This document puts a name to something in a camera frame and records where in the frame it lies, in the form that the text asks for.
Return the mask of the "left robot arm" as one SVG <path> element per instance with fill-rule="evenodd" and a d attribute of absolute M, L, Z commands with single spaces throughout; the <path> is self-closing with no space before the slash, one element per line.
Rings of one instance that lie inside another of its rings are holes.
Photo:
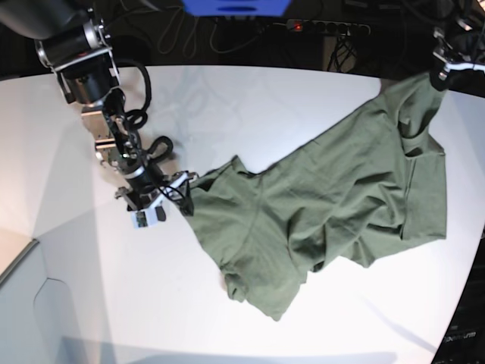
<path fill-rule="evenodd" d="M 433 30 L 435 89 L 450 89 L 466 74 L 484 73 L 484 2 L 455 1 L 454 11 Z"/>

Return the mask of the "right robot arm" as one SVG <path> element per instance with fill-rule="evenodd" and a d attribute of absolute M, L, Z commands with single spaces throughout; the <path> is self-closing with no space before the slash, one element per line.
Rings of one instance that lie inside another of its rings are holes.
<path fill-rule="evenodd" d="M 164 199 L 185 215 L 193 214 L 189 175 L 172 177 L 158 167 L 172 155 L 170 138 L 160 136 L 143 148 L 139 130 L 146 125 L 152 100 L 149 73 L 143 64 L 115 58 L 103 20 L 79 1 L 3 1 L 1 22 L 32 39 L 40 62 L 55 76 L 67 103 L 83 107 L 85 128 L 95 140 L 95 154 L 127 182 L 116 196 L 131 212 L 162 210 Z M 145 85 L 141 108 L 125 110 L 118 65 L 138 69 Z"/>

